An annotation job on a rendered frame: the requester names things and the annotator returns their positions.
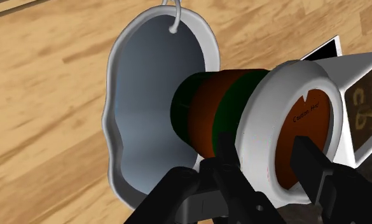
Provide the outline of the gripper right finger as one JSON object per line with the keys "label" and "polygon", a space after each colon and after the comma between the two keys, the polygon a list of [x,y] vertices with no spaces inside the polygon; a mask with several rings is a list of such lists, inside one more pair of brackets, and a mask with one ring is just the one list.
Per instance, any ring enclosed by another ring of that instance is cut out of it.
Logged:
{"label": "gripper right finger", "polygon": [[307,136],[296,136],[290,166],[323,224],[372,224],[372,182],[331,162]]}

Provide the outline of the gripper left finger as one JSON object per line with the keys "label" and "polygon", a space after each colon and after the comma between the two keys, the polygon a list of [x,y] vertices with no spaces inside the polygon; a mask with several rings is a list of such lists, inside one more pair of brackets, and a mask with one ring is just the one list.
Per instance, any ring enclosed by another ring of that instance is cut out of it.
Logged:
{"label": "gripper left finger", "polygon": [[173,167],[124,224],[286,224],[268,197],[253,189],[239,167],[230,133],[200,170]]}

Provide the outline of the green orange cup white lid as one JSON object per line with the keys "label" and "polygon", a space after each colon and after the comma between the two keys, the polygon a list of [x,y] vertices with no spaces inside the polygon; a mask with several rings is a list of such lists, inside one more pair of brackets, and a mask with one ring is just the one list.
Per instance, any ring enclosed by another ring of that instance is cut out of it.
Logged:
{"label": "green orange cup white lid", "polygon": [[186,78],[170,107],[175,133],[201,157],[215,157],[231,134],[244,176],[275,207],[309,204],[290,160],[294,138],[309,137],[329,159],[343,122],[337,86],[318,63],[285,62],[271,71],[235,69]]}

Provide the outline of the white box with brown picture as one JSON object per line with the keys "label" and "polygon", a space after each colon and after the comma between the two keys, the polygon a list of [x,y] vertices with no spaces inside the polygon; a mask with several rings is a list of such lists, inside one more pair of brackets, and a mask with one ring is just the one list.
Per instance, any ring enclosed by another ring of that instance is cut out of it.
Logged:
{"label": "white box with brown picture", "polygon": [[334,162],[359,167],[372,154],[372,52],[317,60],[338,87],[343,125]]}

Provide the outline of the black tablet with white frame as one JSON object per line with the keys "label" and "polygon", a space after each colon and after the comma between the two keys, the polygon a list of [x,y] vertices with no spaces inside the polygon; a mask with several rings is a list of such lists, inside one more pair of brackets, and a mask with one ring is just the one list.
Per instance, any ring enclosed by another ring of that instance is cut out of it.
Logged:
{"label": "black tablet with white frame", "polygon": [[300,58],[300,60],[320,60],[342,55],[340,37],[336,35]]}

